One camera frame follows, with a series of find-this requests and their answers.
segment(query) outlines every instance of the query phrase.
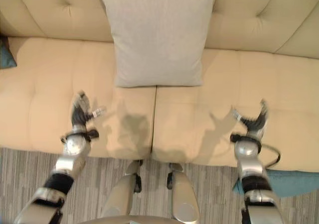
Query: beige couch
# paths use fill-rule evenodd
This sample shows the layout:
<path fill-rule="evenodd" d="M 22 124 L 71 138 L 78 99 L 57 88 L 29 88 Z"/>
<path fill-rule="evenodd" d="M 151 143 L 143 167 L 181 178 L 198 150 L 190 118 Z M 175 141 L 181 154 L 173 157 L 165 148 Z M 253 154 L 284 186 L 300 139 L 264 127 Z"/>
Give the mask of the beige couch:
<path fill-rule="evenodd" d="M 0 0 L 0 31 L 18 64 L 0 70 L 3 147 L 61 152 L 84 90 L 108 108 L 92 124 L 101 137 L 91 155 L 235 166 L 229 134 L 244 128 L 230 107 L 254 116 L 265 98 L 275 168 L 319 171 L 319 0 L 216 0 L 201 87 L 114 87 L 100 0 Z"/>

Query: blue cloth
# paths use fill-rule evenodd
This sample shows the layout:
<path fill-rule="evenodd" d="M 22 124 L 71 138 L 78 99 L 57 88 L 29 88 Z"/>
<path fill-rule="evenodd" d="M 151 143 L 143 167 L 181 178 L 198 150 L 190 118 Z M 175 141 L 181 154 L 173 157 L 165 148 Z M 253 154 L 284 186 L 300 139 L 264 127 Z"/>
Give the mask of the blue cloth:
<path fill-rule="evenodd" d="M 271 187 L 280 198 L 297 196 L 319 189 L 319 173 L 268 170 L 267 174 Z M 233 191 L 244 194 L 241 182 L 236 182 Z"/>
<path fill-rule="evenodd" d="M 15 67 L 16 62 L 14 61 L 11 53 L 7 50 L 4 43 L 0 40 L 0 69 Z"/>

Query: teal blanket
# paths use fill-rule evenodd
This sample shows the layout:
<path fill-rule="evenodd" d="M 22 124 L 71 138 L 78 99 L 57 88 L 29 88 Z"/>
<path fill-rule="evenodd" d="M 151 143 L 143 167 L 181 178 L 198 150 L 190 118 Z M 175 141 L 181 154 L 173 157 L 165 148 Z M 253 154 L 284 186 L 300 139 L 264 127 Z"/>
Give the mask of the teal blanket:
<path fill-rule="evenodd" d="M 291 197 L 319 189 L 319 173 L 300 171 L 267 171 L 270 184 L 278 197 Z M 241 182 L 237 181 L 234 192 L 244 194 Z"/>

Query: carpet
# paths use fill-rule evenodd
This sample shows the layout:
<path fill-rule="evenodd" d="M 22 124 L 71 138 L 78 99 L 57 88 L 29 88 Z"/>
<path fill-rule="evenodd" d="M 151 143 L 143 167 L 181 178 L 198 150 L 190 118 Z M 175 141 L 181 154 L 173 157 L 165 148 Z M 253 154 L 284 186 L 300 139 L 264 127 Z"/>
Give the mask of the carpet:
<path fill-rule="evenodd" d="M 0 216 L 10 224 L 44 184 L 58 155 L 1 150 Z M 88 158 L 63 207 L 63 224 L 96 218 L 111 188 L 125 173 L 128 160 Z M 242 196 L 232 191 L 237 170 L 230 167 L 183 165 L 194 184 L 202 224 L 240 224 Z M 171 191 L 166 188 L 168 165 L 145 160 L 141 168 L 142 192 L 135 194 L 131 214 L 170 217 Z M 284 215 L 290 224 L 319 224 L 319 190 L 282 198 Z"/>

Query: backrest cushion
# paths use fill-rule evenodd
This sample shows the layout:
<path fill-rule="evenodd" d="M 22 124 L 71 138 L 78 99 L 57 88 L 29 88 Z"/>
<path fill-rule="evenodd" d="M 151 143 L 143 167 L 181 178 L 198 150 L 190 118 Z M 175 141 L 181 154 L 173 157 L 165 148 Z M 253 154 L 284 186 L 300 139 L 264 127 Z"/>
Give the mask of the backrest cushion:
<path fill-rule="evenodd" d="M 319 58 L 319 0 L 216 0 L 207 48 Z M 0 0 L 7 36 L 112 41 L 100 0 Z"/>

